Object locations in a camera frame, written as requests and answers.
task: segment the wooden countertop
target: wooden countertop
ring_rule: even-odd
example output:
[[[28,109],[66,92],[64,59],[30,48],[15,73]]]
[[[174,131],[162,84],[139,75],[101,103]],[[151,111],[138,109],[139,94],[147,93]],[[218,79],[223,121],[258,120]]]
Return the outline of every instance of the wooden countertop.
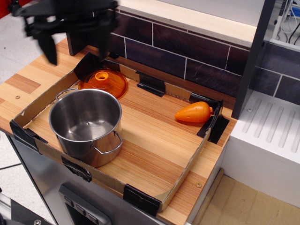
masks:
[[[45,58],[44,55],[37,58],[35,61],[30,63],[28,66],[26,66],[24,69],[19,71],[17,74],[12,76],[10,79],[5,81],[2,85],[0,85],[0,130],[6,133],[7,135],[13,136],[12,130],[9,126],[9,122],[20,112],[23,111],[25,107],[27,107],[30,103],[32,103],[37,97],[39,97],[42,93],[44,93],[47,89],[49,89],[53,84],[55,84],[60,78],[71,72],[75,66],[79,63],[79,61],[83,58],[83,56],[89,52],[94,51],[94,48],[92,47],[86,47],[83,51],[78,53],[76,56],[70,56],[68,53],[68,44],[67,40],[63,40],[59,44],[57,44],[57,51],[58,51],[58,65],[54,66],[52,64],[49,64]],[[125,109],[124,115],[122,116],[122,126],[126,127],[125,131],[125,145],[130,146],[126,144],[126,142],[131,142],[135,144],[136,146],[142,145],[143,149],[150,150],[147,145],[147,143],[141,144],[141,141],[139,141],[138,137],[131,136],[131,130],[135,129],[134,127],[131,127],[128,125],[129,120],[132,119],[133,114],[145,114],[145,118],[149,120],[148,125],[155,125],[154,132],[159,132],[160,126],[164,126],[164,129],[169,129],[172,131],[173,126],[178,128],[181,133],[175,134],[172,132],[170,135],[184,135],[183,139],[178,140],[175,143],[172,143],[169,147],[171,149],[174,148],[174,146],[178,146],[179,149],[184,150],[186,146],[191,146],[192,149],[196,149],[197,146],[201,143],[202,139],[195,134],[199,130],[199,127],[197,125],[191,126],[186,125],[182,123],[177,123],[175,119],[173,118],[174,113],[180,109],[183,106],[186,106],[188,103],[185,101],[181,101],[175,97],[164,95],[164,99],[167,100],[170,104],[166,105],[164,108],[158,108],[153,110],[161,110],[161,115],[158,116],[157,113],[154,111],[151,112],[151,109],[149,109],[149,105],[158,105],[156,102],[160,100],[159,97],[153,96],[150,102],[142,102],[139,98],[136,98],[135,101],[137,101],[136,106],[132,104],[132,98],[134,98],[135,94],[144,95],[147,92],[137,88],[135,81],[129,81],[129,90],[125,97],[123,97],[120,102],[122,104],[122,107]],[[200,157],[197,159],[195,165],[189,172],[188,176],[184,180],[183,184],[180,186],[179,190],[175,194],[175,196],[172,198],[171,202],[168,204],[168,207],[161,213],[158,213],[157,217],[167,223],[170,224],[176,224],[176,225],[183,225],[185,221],[187,220],[189,214],[191,213],[194,204],[196,203],[198,197],[200,196],[203,187],[205,186],[207,179],[209,178],[216,161],[218,160],[229,136],[230,133],[236,123],[235,119],[232,119],[230,117],[232,111],[231,109],[224,108],[223,109],[223,115],[230,120],[226,130],[221,136],[221,139],[217,144],[213,144],[211,142],[208,142],[201,153]],[[36,121],[31,124],[30,128],[34,129],[34,123],[37,123]],[[44,121],[45,127],[49,126],[47,124],[47,121]],[[140,126],[141,132],[147,132],[149,128],[147,126]],[[51,146],[55,147],[56,149],[59,149],[59,145],[57,142],[57,139],[55,138],[54,133],[52,135],[50,134],[40,134],[41,137],[48,137],[48,141]],[[160,138],[157,141],[157,151],[159,151],[159,145],[163,144],[164,137]],[[131,161],[132,165],[136,166],[137,161],[140,160],[137,158],[128,158],[130,157],[132,151],[132,147],[125,150],[121,157],[118,159],[119,161],[122,159],[126,159],[128,161]],[[149,151],[149,155],[147,157],[153,156],[153,152]],[[174,165],[178,166],[179,168],[179,174],[180,170],[184,168],[186,162],[184,160],[189,159],[190,155],[193,154],[192,152],[186,152],[186,156],[183,157],[183,159],[177,158],[174,159],[174,161],[169,160],[172,163],[169,166],[172,170],[174,170]],[[99,170],[110,174],[112,176],[116,176],[116,174],[113,174],[112,170],[113,164],[107,164],[103,167],[98,168]],[[142,165],[139,165],[136,168],[136,172],[140,174],[140,177],[145,174],[145,171],[149,168],[145,169],[145,171],[141,170]],[[119,180],[122,180],[122,182],[127,182],[127,179],[125,175],[120,175],[118,177]],[[143,182],[146,182],[148,178],[143,178],[142,180],[136,180],[135,186],[140,187],[143,185]],[[149,180],[155,179],[149,174]],[[198,188],[196,186],[197,183],[201,183],[202,187]],[[161,185],[160,187],[156,188],[148,188],[149,192],[151,192],[151,195],[159,195],[161,191],[164,191],[165,189],[168,189],[170,187],[164,187]]]

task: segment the floor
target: floor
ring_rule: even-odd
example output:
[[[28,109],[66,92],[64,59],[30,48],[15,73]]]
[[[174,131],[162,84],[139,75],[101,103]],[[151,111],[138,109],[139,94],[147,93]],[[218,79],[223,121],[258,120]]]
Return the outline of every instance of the floor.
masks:
[[[205,206],[200,221],[195,225],[300,224],[299,208],[256,191],[225,175],[222,176],[217,189],[213,191],[209,204]]]
[[[56,43],[65,37],[66,34],[53,36]],[[37,42],[26,37],[22,18],[7,15],[0,19],[0,84],[41,54]],[[6,135],[1,131],[0,188],[2,194],[54,224]]]

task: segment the dark tile backsplash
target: dark tile backsplash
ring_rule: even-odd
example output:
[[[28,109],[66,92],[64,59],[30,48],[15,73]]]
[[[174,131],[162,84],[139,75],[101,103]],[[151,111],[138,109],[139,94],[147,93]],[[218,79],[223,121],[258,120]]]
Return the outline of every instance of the dark tile backsplash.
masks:
[[[229,46],[158,24],[153,25],[155,47],[225,69]]]
[[[254,90],[273,96],[278,85],[280,75],[272,71],[261,69],[257,76]]]
[[[132,16],[119,14],[120,24],[113,32],[145,44],[152,44],[152,23]]]
[[[136,41],[126,40],[127,58],[151,68],[184,77],[185,58]]]
[[[200,62],[187,60],[186,80],[230,96],[236,96],[241,76]]]
[[[300,105],[300,81],[283,76],[275,97]]]
[[[228,55],[226,70],[243,75],[244,68],[249,56],[249,51],[231,47]]]
[[[249,50],[145,17],[119,13],[109,51],[236,97]]]
[[[300,52],[268,43],[262,67],[300,79]]]
[[[264,47],[255,90],[300,105],[300,52],[272,43]]]

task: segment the cable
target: cable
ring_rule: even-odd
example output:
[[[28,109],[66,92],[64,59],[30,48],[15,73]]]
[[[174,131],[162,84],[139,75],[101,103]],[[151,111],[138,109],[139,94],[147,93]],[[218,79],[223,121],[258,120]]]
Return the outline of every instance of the cable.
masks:
[[[300,38],[300,35],[297,37],[297,39],[294,42],[294,45],[296,45],[296,42],[298,41],[298,39]]]
[[[296,18],[296,16],[295,16],[295,13],[294,13],[294,11],[293,11],[293,8],[291,8],[291,12],[293,13],[294,18],[295,18],[295,26],[294,26],[294,28],[296,28],[298,22],[297,22],[297,18]],[[290,28],[290,19],[291,19],[291,16],[289,17],[289,20],[288,20],[289,28]],[[281,31],[284,32],[285,34],[290,34],[290,33],[292,33],[292,32],[295,31],[295,30],[292,30],[291,28],[290,28],[291,31],[285,31],[285,30],[283,30],[282,24],[280,25],[280,29],[281,29]]]
[[[293,36],[294,33],[296,32],[296,30],[299,28],[299,25],[300,25],[300,23],[298,24],[297,28],[292,32],[292,34],[291,34],[291,36],[290,36],[290,38],[289,38],[289,44],[290,44],[290,42],[291,42],[292,36]]]
[[[280,39],[281,39],[281,37],[280,37],[280,32],[281,32],[281,31],[279,31],[278,34],[277,34],[277,36],[276,36],[276,38],[278,38],[277,41],[280,41]],[[285,35],[286,41],[282,40],[282,42],[286,42],[286,43],[287,43],[287,41],[289,40],[289,38],[287,37],[287,34],[286,34],[286,33],[283,33],[283,34]]]
[[[283,15],[282,21],[284,21],[286,19],[287,14],[289,12],[289,9],[290,9],[292,3],[293,3],[293,0],[289,0],[289,2],[287,3],[287,7],[285,8],[285,13]]]
[[[21,165],[21,164],[22,164],[22,163],[18,163],[18,164],[14,164],[14,165],[9,165],[9,166],[0,168],[0,170],[8,169],[8,168],[10,168],[10,167],[14,167],[14,166]]]

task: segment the cardboard tray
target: cardboard tray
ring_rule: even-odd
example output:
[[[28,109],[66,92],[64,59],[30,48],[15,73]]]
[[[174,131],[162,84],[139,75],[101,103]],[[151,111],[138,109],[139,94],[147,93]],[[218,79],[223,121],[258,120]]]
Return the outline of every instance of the cardboard tray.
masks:
[[[120,99],[123,110],[122,149],[110,163],[93,168],[63,152],[50,129],[48,116],[58,93],[76,86],[85,75],[100,68],[120,71],[132,80],[128,82],[127,93]],[[202,124],[199,131],[202,137],[194,132],[195,126],[187,130],[185,124],[174,119],[174,113],[187,105],[179,98],[206,101],[213,107],[215,116]],[[206,142],[209,139],[218,142],[223,130],[214,128],[225,128],[227,123],[228,120],[222,117],[222,102],[189,93],[88,53],[71,73],[20,112],[10,126],[16,140],[65,165],[87,182],[94,182],[156,216],[167,207]]]

